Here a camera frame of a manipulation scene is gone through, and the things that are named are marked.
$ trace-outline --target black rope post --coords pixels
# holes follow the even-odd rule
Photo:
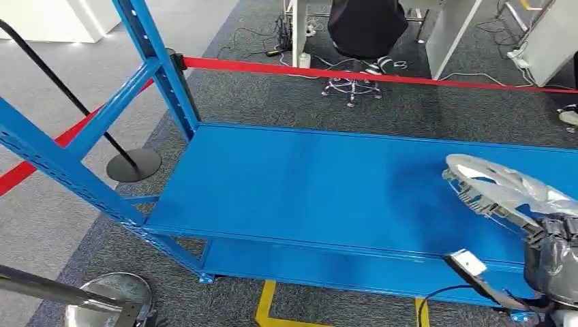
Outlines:
[[[177,53],[176,51],[174,51],[171,48],[167,48],[166,52],[168,52],[168,56],[170,57],[170,60],[172,61],[174,68],[179,73],[179,80],[181,81],[183,88],[187,92],[187,97],[189,98],[189,102],[191,102],[191,105],[193,107],[193,111],[195,113],[195,118],[197,118],[197,121],[201,121],[200,115],[197,111],[197,107],[195,106],[195,101],[193,99],[191,89],[189,89],[189,85],[187,84],[187,78],[185,77],[184,71],[187,70],[187,65],[185,64],[185,59],[183,57],[183,54]]]
[[[62,91],[66,97],[83,113],[85,116],[90,114],[90,111],[82,102],[72,93],[72,91],[64,84],[64,82],[56,75],[51,68],[40,58],[40,56],[32,50],[32,48],[24,41],[8,23],[0,19],[0,29],[3,29],[18,46],[26,53],[26,55],[34,61],[34,63],[53,81],[56,86]],[[106,168],[108,176],[119,182],[136,182],[141,181],[151,175],[155,174],[160,168],[160,156],[149,149],[135,149],[125,151],[122,146],[108,133],[104,133],[104,137],[109,143],[119,152],[117,157],[113,158]]]

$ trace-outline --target blue metal shelf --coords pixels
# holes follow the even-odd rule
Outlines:
[[[144,0],[112,1],[143,63],[67,148],[0,98],[0,143],[38,170],[203,283],[221,274],[424,296],[462,283],[440,256],[467,248],[492,286],[532,295],[522,242],[457,199],[444,158],[496,161],[576,198],[577,151],[202,123]],[[188,146],[160,196],[127,199],[81,159],[150,78]],[[157,202],[150,217],[132,206],[143,202]],[[203,256],[173,236],[206,238]],[[471,290],[438,298],[493,305]]]
[[[465,247],[482,260],[523,262],[522,242],[467,209],[442,179],[451,153],[578,196],[567,183],[577,177],[574,151],[201,124],[144,226],[359,253]]]
[[[230,238],[212,240],[204,269],[217,275],[410,297],[425,297],[448,285],[463,284],[439,259],[346,255]],[[484,279],[498,289],[534,296],[520,272],[490,270],[484,273]],[[472,290],[454,290],[435,299],[496,306]]]

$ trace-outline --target black stanchion post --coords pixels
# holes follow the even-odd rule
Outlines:
[[[40,58],[40,56],[32,50],[32,48],[24,41],[8,23],[0,19],[0,29],[4,30],[18,46],[34,61],[34,63],[53,81],[56,86],[62,91],[66,97],[83,113],[85,116],[90,114],[90,111],[82,102],[72,93],[72,91],[64,84],[64,82],[56,75],[51,68]],[[136,182],[141,181],[147,177],[155,174],[162,163],[161,157],[150,149],[134,149],[125,151],[122,146],[108,133],[104,133],[104,137],[109,143],[119,152],[119,154],[112,158],[106,166],[106,173],[115,181],[119,182]]]

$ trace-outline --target power strip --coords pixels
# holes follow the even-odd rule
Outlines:
[[[512,59],[514,64],[521,69],[530,68],[530,64],[524,58],[522,58],[522,55],[521,55],[522,52],[523,52],[523,50],[518,49],[518,50],[508,52],[506,54],[506,56],[508,56],[508,58]]]

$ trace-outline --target white wall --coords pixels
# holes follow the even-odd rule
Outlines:
[[[44,42],[96,42],[120,22],[109,0],[0,0],[0,18],[25,40]]]

